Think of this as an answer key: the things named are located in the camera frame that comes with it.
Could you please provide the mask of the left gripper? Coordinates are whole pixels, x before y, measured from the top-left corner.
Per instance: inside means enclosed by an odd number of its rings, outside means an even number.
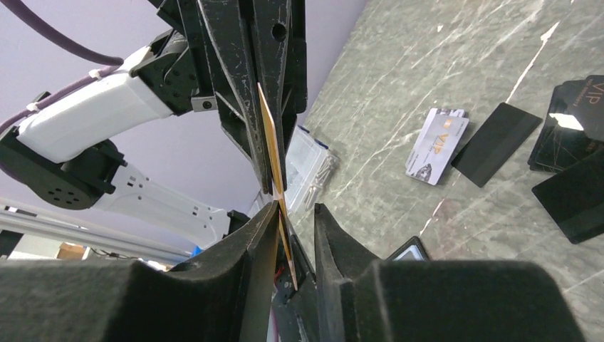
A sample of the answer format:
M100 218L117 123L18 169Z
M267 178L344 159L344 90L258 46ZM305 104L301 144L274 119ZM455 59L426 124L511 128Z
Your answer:
M202 47L189 47L178 1L150 3L170 29L151 41L130 76L167 107L169 116L219 111L223 131L250 161L261 191L271 194L256 79L272 112L283 157L298 114L307 108L305 1L252 2L254 57L242 1L198 2L207 56Z

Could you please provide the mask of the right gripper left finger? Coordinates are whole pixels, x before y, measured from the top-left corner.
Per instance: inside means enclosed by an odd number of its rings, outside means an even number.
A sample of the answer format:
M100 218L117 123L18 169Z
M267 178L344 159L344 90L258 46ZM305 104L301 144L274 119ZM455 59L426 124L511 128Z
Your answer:
M279 208L169 271L141 261L1 263L3 341L265 341Z

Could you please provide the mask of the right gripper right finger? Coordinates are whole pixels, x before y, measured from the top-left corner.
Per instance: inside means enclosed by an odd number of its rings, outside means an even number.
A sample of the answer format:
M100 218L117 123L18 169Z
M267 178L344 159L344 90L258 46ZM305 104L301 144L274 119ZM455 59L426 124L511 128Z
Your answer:
M321 341L583 341L556 282L524 261L388 261L314 208Z

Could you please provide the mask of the orange VIP credit card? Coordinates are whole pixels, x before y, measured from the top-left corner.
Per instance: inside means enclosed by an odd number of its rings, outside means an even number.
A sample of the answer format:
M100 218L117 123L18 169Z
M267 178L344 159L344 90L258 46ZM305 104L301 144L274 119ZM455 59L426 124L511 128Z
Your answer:
M276 136L276 129L274 119L272 118L271 111L268 106L265 94L261 87L260 82L257 83L259 102L261 106L261 114L264 126L264 132L266 137L267 150L269 153L269 162L271 165L271 184L273 185L274 199L279 205L279 231L283 248L288 262L288 267L292 277L292 284L295 291L298 291L298 279L296 276L296 268L293 261L293 253L291 248L291 225L288 223L288 211L286 201L284 197L284 181L283 171L281 168L281 160L278 153L278 140Z

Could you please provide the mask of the black leather card holder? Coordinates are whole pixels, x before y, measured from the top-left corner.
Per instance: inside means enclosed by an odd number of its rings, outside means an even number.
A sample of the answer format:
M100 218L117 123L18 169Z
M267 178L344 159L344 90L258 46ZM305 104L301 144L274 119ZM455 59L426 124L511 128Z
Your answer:
M401 247L395 250L387 260L400 261L400 260L418 260L427 261L430 260L430 256L427 253L424 244L418 236L413 236L407 240Z

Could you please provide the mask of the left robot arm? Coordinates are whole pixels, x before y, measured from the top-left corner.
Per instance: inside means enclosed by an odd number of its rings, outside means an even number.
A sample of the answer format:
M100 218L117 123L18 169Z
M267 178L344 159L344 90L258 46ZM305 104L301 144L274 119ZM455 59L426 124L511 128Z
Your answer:
M21 1L6 8L60 47L99 63L43 93L1 126L1 171L63 209L101 209L168 229L206 249L247 218L157 184L114 136L152 120L215 110L273 194L308 104L304 1L154 1L169 29L127 58L90 51Z

